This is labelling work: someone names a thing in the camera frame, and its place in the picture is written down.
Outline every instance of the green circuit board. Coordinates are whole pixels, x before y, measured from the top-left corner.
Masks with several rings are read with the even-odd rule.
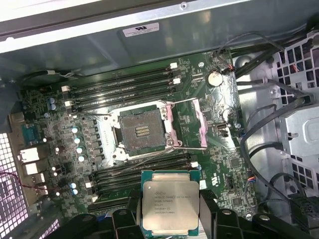
[[[85,186],[86,176],[92,175],[93,172],[121,167],[125,164],[131,165],[144,160],[137,159],[127,162],[127,160],[118,161],[114,156],[112,157],[113,151],[105,143],[107,141],[106,135],[109,133],[105,128],[107,116],[93,114],[107,114],[123,107],[156,101],[185,101],[174,105],[173,108],[173,126],[178,139],[182,141],[185,148],[175,149],[159,156],[159,158],[163,156],[182,157],[182,155],[187,154],[189,161],[198,162],[200,188],[211,189],[216,194],[217,203],[221,208],[234,209],[244,217],[251,213],[243,201],[249,169],[239,152],[239,141],[244,134],[244,129],[236,80],[233,72],[226,71],[222,73],[221,85],[217,87],[208,85],[207,77],[211,72],[224,70],[223,64],[217,60],[215,54],[215,52],[198,53],[98,75],[69,79],[66,82],[21,92],[23,113],[27,125],[23,129],[24,135],[26,135],[26,145],[39,143],[45,137],[49,138],[50,140],[46,143],[50,145],[51,152],[47,159],[50,167],[63,163],[71,165],[70,172],[67,174],[55,177],[53,171],[50,171],[50,177],[47,179],[52,185],[57,185],[62,178],[68,183],[61,189],[61,195],[53,199],[61,207],[66,220],[87,212],[97,216],[103,215],[110,208],[89,211],[89,205],[92,205],[93,202],[96,204],[125,199],[132,189],[140,187],[140,184],[133,183],[135,179],[129,177],[126,178],[126,181],[123,179],[122,183],[128,187],[112,190],[104,185],[103,194],[92,190],[95,186],[94,182],[92,188]],[[221,56],[231,62],[229,52],[224,52]],[[155,74],[157,72],[155,70],[168,69],[171,63],[177,65],[174,71],[164,72],[160,77]],[[134,81],[130,81],[130,78],[144,72],[148,72],[148,75],[144,74],[148,76],[147,79],[153,77],[154,80],[152,82],[145,80],[144,84],[140,83],[136,87],[131,87],[130,83],[134,84]],[[164,87],[161,81],[163,76],[165,79],[179,79],[179,82],[176,85],[171,83],[171,85]],[[123,79],[120,90],[115,88],[116,83],[111,81],[117,78]],[[70,88],[67,100],[65,92],[61,90],[63,86]],[[114,96],[113,101],[104,100],[105,96]],[[196,115],[197,111],[192,99],[198,100],[200,111],[205,118],[207,130],[205,134],[207,147],[205,149],[202,149],[201,146],[200,129],[202,125],[198,120],[198,115]],[[69,113],[65,103],[68,100],[72,101],[72,109],[78,113]],[[72,128],[75,126],[79,130],[76,134],[72,132]],[[100,154],[91,148],[94,130],[96,134],[99,134],[98,140],[102,144],[100,148],[103,149],[103,152]],[[74,143],[75,137],[81,139],[80,144]],[[57,145],[63,146],[63,151],[59,154],[55,153]],[[78,160],[79,154],[76,152],[76,148],[79,146],[82,146],[83,154],[86,155],[84,162]],[[138,151],[138,154],[158,150],[162,150],[162,146],[152,149],[144,148],[141,150],[142,152]],[[104,178],[104,180],[111,182],[111,178]],[[77,184],[77,195],[73,195],[69,188],[69,184],[72,182]],[[251,204],[256,203],[252,187],[249,188],[248,199]]]

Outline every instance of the gray metal panel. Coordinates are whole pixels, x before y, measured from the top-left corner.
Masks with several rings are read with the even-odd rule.
[[[0,76],[16,78],[48,68],[81,69],[86,75],[94,74],[217,48],[230,36],[247,31],[282,38],[318,10],[316,3],[317,0],[197,0],[188,2],[184,9],[180,5],[168,6],[0,42],[0,52],[37,45],[0,55],[0,62],[4,62]],[[159,22],[159,31],[124,37],[123,29],[150,22]],[[254,40],[255,37],[247,37],[241,43]]]

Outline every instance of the white sticker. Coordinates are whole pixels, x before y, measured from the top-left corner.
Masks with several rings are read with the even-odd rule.
[[[159,29],[160,29],[160,25],[158,22],[156,22],[156,23],[151,23],[151,24],[147,24],[147,25],[136,26],[136,27],[124,29],[123,33],[124,33],[125,37],[130,37],[130,36],[141,35],[144,33],[149,33],[152,31],[159,31]]]
[[[206,181],[205,180],[200,180],[199,181],[199,189],[202,190],[202,189],[206,189],[207,186],[206,186]]]

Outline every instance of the wire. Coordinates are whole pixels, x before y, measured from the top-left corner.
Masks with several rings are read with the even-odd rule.
[[[237,35],[237,36],[234,36],[233,38],[229,39],[228,41],[226,41],[223,45],[221,45],[221,47],[217,50],[217,54],[216,54],[216,57],[217,59],[222,62],[223,64],[225,64],[227,67],[229,67],[229,64],[227,61],[225,61],[224,59],[222,59],[220,57],[220,52],[222,49],[224,49],[228,44],[230,44],[231,42],[241,38],[241,37],[244,37],[244,36],[248,36],[248,35],[257,35],[259,36],[260,38],[264,39],[265,41],[267,41],[268,43],[272,44],[274,47],[278,48],[279,50],[283,51],[284,54],[286,55],[285,53],[285,49],[284,47],[282,47],[281,45],[277,44],[276,42],[270,40],[269,38],[267,38],[266,36],[258,33],[258,32],[255,32],[255,31],[250,31],[250,32],[246,32],[246,33],[243,33],[243,34],[240,34],[240,35]]]
[[[253,163],[250,161],[249,154],[246,150],[246,141],[247,139],[252,136],[255,132],[257,132],[259,129],[261,129],[263,126],[268,124],[269,122],[273,121],[274,119],[293,111],[295,108],[301,106],[304,103],[304,99],[298,98],[295,101],[289,103],[288,105],[278,109],[277,111],[271,113],[261,121],[259,121],[257,124],[255,124],[250,130],[246,132],[246,134],[242,137],[242,140],[240,141],[240,151],[242,153],[242,156],[247,163],[247,165],[250,167],[250,169],[253,171],[254,175],[262,181],[266,186],[271,188],[273,191],[275,191],[283,200],[288,201],[289,199],[280,192],[277,188],[275,188],[273,185],[271,185],[255,168]]]
[[[40,187],[37,187],[37,186],[29,186],[29,185],[24,185],[22,184],[20,178],[18,177],[18,175],[14,174],[14,173],[9,173],[9,172],[3,172],[1,171],[0,172],[0,175],[10,175],[10,176],[13,176],[17,179],[19,185],[23,188],[33,188],[33,189],[38,189],[38,190],[48,190],[48,188],[40,188]]]
[[[275,80],[272,80],[272,79],[255,80],[255,81],[238,81],[237,85],[238,86],[251,86],[251,85],[261,85],[261,84],[266,84],[266,83],[274,84],[274,85],[280,87],[281,89],[283,89],[291,94],[294,94],[297,97],[305,95],[300,90],[294,89],[290,86],[286,86],[285,84],[280,83],[280,82],[275,81]]]
[[[252,182],[247,180],[246,185],[245,185],[245,189],[244,189],[244,198],[245,198],[245,201],[246,201],[248,207],[250,208],[250,210],[252,212],[254,212],[255,211],[254,207],[251,206],[251,204],[248,201],[248,186],[249,186],[250,183],[252,183]]]
[[[298,181],[297,178],[295,178],[293,175],[291,175],[291,174],[289,174],[289,173],[277,173],[277,174],[275,174],[275,175],[270,179],[269,183],[270,183],[271,185],[275,185],[275,183],[277,182],[277,180],[278,180],[280,177],[282,177],[282,176],[289,177],[291,180],[293,180],[294,183],[296,184],[296,186],[297,186],[297,188],[298,188],[300,194],[301,194],[302,196],[306,197],[306,194],[305,194],[305,192],[304,192],[303,187],[301,186],[301,183]],[[266,197],[265,197],[265,200],[270,199],[271,194],[272,194],[272,190],[271,190],[270,188],[268,188],[268,192],[267,192],[267,195],[266,195]]]
[[[121,173],[123,173],[123,172],[126,172],[126,171],[128,171],[128,170],[131,170],[131,169],[133,169],[133,168],[136,168],[136,167],[140,166],[141,164],[146,163],[146,162],[148,162],[148,161],[150,161],[150,160],[152,160],[152,159],[154,159],[154,158],[156,158],[156,157],[158,157],[158,156],[160,156],[160,155],[162,155],[162,154],[164,154],[164,153],[170,151],[171,149],[172,149],[172,150],[175,150],[174,147],[169,147],[169,148],[165,149],[164,151],[159,152],[157,155],[154,155],[153,157],[150,157],[150,158],[148,158],[148,159],[146,159],[146,160],[144,160],[144,161],[142,161],[142,162],[140,162],[140,163],[133,164],[132,166],[130,166],[130,167],[128,167],[128,168],[125,168],[125,169],[121,170],[120,172],[113,173],[113,174],[111,174],[111,176],[116,176],[116,175],[121,174]]]
[[[263,144],[256,149],[254,149],[250,154],[249,158],[252,158],[256,153],[258,153],[260,150],[266,149],[266,148],[275,148],[277,150],[283,150],[283,145],[279,142],[272,142],[272,143],[266,143]]]
[[[282,200],[282,199],[280,199],[280,198],[271,198],[271,199],[264,200],[264,201],[260,202],[260,203],[257,205],[257,207],[256,207],[256,213],[258,213],[258,210],[259,210],[259,208],[260,208],[261,205],[263,205],[264,203],[268,203],[268,202],[285,202],[285,203],[286,203],[287,201],[284,201],[284,200]]]
[[[274,111],[276,111],[277,109],[277,105],[276,104],[270,104],[270,105],[267,105],[267,106],[262,106],[260,108],[257,108],[254,112],[252,112],[248,119],[247,119],[247,122],[246,122],[246,126],[248,127],[249,125],[249,122],[251,121],[251,119],[256,115],[258,114],[258,112],[260,111],[263,111],[263,110],[268,110],[268,109],[271,109],[271,108],[274,108]]]

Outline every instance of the intel xeon processor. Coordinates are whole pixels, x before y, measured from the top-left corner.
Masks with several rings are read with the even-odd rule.
[[[198,233],[197,172],[142,172],[142,228],[146,236],[195,236]]]

